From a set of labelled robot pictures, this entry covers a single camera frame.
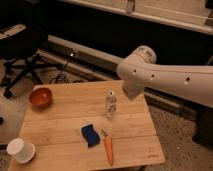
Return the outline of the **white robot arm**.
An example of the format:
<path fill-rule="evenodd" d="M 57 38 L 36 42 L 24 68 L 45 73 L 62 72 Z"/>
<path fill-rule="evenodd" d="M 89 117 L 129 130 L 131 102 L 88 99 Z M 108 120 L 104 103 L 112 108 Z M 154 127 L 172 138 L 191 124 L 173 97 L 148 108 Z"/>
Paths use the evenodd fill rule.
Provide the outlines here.
<path fill-rule="evenodd" d="M 148 46 L 139 46 L 117 66 L 129 99 L 145 87 L 213 108 L 213 66 L 159 65 Z"/>

